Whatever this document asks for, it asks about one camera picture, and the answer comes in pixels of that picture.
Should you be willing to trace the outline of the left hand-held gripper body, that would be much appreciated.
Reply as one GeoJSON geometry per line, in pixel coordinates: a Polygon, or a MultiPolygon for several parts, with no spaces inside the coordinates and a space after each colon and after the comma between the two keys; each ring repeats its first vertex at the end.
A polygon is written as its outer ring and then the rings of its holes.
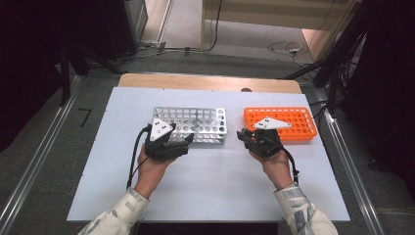
{"type": "Polygon", "coordinates": [[[145,140],[145,154],[155,161],[167,161],[188,154],[189,145],[165,140],[170,124],[158,117],[153,118],[150,135],[145,140]]]}

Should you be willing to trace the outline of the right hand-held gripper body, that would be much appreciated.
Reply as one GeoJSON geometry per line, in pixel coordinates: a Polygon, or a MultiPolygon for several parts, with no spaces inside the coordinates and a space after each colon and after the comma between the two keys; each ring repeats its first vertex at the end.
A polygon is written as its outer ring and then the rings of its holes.
{"type": "Polygon", "coordinates": [[[278,129],[292,125],[272,117],[265,117],[253,124],[255,137],[244,142],[245,148],[262,158],[270,158],[283,149],[278,129]]]}

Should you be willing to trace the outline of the silver metal test tube rack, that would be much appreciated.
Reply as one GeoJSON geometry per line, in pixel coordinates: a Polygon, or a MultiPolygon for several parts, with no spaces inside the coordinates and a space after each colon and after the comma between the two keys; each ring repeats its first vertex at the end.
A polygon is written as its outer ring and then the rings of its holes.
{"type": "Polygon", "coordinates": [[[183,141],[190,134],[195,143],[223,144],[226,139],[226,110],[222,108],[154,107],[153,117],[176,124],[170,141],[183,141]]]}

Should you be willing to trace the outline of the orange plastic test tube rack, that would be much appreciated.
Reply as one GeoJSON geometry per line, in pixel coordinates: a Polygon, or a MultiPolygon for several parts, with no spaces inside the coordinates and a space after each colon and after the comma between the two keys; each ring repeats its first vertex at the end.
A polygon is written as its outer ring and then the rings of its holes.
{"type": "Polygon", "coordinates": [[[283,141],[309,141],[317,135],[312,116],[304,107],[249,107],[244,121],[250,131],[278,131],[283,141]]]}

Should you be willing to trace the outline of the person's right hand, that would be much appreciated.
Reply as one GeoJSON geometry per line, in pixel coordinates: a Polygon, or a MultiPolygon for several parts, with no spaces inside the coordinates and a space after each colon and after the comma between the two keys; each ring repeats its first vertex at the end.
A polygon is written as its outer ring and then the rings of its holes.
{"type": "Polygon", "coordinates": [[[277,190],[287,188],[294,183],[290,174],[289,159],[285,152],[279,151],[270,158],[262,158],[253,152],[249,154],[262,165],[264,173],[277,190]]]}

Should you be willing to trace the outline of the person's left hand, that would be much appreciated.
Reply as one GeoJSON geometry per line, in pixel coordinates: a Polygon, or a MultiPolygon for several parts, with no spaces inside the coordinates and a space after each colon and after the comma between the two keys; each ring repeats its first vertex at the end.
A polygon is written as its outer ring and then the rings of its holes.
{"type": "Polygon", "coordinates": [[[157,189],[167,168],[174,162],[174,159],[160,162],[155,161],[145,154],[145,145],[142,145],[137,159],[138,179],[134,190],[146,199],[157,189]]]}

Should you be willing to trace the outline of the wooden table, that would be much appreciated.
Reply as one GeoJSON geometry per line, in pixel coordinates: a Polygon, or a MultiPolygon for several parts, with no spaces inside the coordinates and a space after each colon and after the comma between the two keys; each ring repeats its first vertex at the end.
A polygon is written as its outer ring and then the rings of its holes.
{"type": "Polygon", "coordinates": [[[177,73],[126,73],[120,77],[118,86],[215,91],[251,90],[252,92],[290,94],[301,93],[300,85],[294,80],[177,73]]]}

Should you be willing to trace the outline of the white board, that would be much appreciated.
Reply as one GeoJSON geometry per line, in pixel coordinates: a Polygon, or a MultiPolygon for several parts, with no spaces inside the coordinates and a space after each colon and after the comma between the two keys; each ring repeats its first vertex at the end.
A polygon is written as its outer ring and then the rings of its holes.
{"type": "Polygon", "coordinates": [[[89,221],[125,192],[134,142],[156,107],[223,108],[222,144],[190,146],[169,166],[142,216],[147,222],[276,221],[274,187],[237,138],[246,107],[306,107],[302,94],[114,88],[72,205],[70,221],[89,221]]]}

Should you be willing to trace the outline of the power strip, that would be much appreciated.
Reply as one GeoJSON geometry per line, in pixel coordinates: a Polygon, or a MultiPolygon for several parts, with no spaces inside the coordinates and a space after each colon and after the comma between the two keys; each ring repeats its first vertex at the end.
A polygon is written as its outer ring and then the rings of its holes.
{"type": "Polygon", "coordinates": [[[138,44],[139,49],[157,49],[158,51],[162,51],[165,48],[166,42],[159,42],[159,41],[143,41],[138,44]]]}

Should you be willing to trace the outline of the black metal stand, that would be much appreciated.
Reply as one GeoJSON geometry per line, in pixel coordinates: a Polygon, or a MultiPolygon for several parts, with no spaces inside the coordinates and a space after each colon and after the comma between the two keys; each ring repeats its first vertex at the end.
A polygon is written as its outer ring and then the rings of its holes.
{"type": "Polygon", "coordinates": [[[318,70],[317,75],[312,80],[315,88],[322,88],[329,83],[328,102],[326,109],[330,115],[335,114],[336,94],[338,86],[341,83],[341,74],[344,65],[354,55],[356,48],[362,42],[367,31],[367,14],[369,10],[370,0],[362,0],[355,15],[351,18],[346,29],[335,43],[334,47],[329,51],[327,56],[321,60],[306,66],[288,76],[286,79],[294,80],[310,71],[318,70]]]}
{"type": "Polygon", "coordinates": [[[124,74],[124,70],[120,70],[110,64],[103,57],[97,53],[87,49],[76,42],[67,42],[61,46],[60,49],[60,68],[61,68],[61,88],[62,99],[60,106],[64,106],[70,97],[70,84],[69,84],[69,66],[73,66],[75,72],[80,75],[87,75],[89,73],[89,67],[85,61],[85,58],[91,58],[102,67],[118,74],[124,74]]]}

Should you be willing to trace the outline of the dark cabinet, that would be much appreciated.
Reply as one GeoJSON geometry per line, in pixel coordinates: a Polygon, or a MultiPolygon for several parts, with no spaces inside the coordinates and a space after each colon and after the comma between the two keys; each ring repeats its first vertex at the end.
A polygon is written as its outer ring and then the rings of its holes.
{"type": "Polygon", "coordinates": [[[110,35],[110,58],[135,54],[148,21],[145,0],[101,0],[110,35]]]}

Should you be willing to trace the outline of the light wooden furniture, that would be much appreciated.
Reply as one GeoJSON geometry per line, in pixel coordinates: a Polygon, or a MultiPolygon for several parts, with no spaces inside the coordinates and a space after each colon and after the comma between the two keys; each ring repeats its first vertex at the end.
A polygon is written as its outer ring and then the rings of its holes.
{"type": "Polygon", "coordinates": [[[329,52],[363,0],[202,0],[201,48],[205,48],[205,22],[221,21],[300,28],[314,60],[329,52]]]}

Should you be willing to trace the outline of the dark curtain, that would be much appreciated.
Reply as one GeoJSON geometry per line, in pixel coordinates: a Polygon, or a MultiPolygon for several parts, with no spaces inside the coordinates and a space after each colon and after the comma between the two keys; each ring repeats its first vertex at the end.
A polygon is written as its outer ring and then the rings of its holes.
{"type": "Polygon", "coordinates": [[[415,0],[365,3],[366,40],[341,108],[415,200],[415,0]]]}
{"type": "Polygon", "coordinates": [[[91,0],[0,0],[0,153],[58,89],[56,64],[81,73],[90,51],[79,31],[91,0]]]}

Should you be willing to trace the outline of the aluminium floor rail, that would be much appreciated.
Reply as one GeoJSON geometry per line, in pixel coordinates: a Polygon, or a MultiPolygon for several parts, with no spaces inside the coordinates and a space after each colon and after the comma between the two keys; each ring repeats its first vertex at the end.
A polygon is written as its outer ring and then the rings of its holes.
{"type": "Polygon", "coordinates": [[[11,229],[40,169],[65,123],[70,109],[76,100],[84,76],[76,75],[71,84],[71,94],[64,105],[58,108],[51,124],[43,136],[36,152],[33,154],[23,176],[6,201],[5,208],[0,213],[0,235],[7,235],[11,229]]]}
{"type": "Polygon", "coordinates": [[[329,101],[325,90],[323,88],[316,88],[315,96],[321,106],[320,112],[317,116],[320,119],[323,119],[328,126],[330,136],[337,148],[348,182],[370,235],[386,235],[382,222],[378,217],[362,177],[358,172],[347,147],[346,141],[338,124],[338,120],[332,113],[329,112],[329,101]]]}

